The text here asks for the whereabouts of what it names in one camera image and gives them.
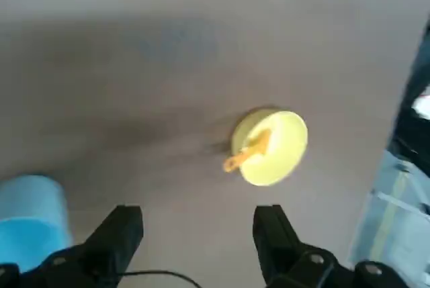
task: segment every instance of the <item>gray surface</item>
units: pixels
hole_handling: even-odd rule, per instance
[[[0,0],[1,176],[65,187],[77,240],[144,209],[133,269],[262,287],[258,203],[344,260],[426,21],[428,0]],[[308,152],[260,189],[225,175],[244,111],[290,107]],[[166,287],[130,279],[124,287]]]

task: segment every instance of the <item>screw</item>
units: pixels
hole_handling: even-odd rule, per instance
[[[379,276],[382,274],[382,270],[379,269],[379,267],[377,265],[373,265],[373,264],[366,265],[365,269],[368,271],[368,273],[370,273],[372,275]]]
[[[58,258],[55,258],[55,259],[52,261],[52,265],[53,265],[53,266],[58,266],[58,265],[61,265],[62,263],[65,263],[65,262],[66,262],[66,259],[60,256],[60,257],[58,257]]]
[[[311,254],[310,255],[310,260],[313,263],[318,263],[318,264],[324,263],[324,258],[322,256],[320,256],[319,254]]]

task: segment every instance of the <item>blue cup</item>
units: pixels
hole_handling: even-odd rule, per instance
[[[0,263],[16,263],[25,272],[70,245],[67,206],[58,183],[34,175],[0,182]]]

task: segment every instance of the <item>black cable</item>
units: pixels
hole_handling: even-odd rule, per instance
[[[176,273],[175,271],[169,271],[169,270],[128,271],[126,273],[117,273],[116,275],[118,277],[131,277],[131,276],[141,276],[141,275],[168,275],[168,276],[174,276],[174,277],[180,278],[182,280],[185,280],[188,283],[191,283],[195,288],[202,288],[202,286],[199,285],[192,278],[190,278],[186,275],[183,275],[181,273]]]

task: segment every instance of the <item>orange handle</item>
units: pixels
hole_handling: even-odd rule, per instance
[[[256,146],[250,147],[245,151],[238,153],[237,155],[227,158],[223,164],[224,171],[230,173],[241,166],[244,161],[246,161],[249,157],[258,153],[258,148]]]

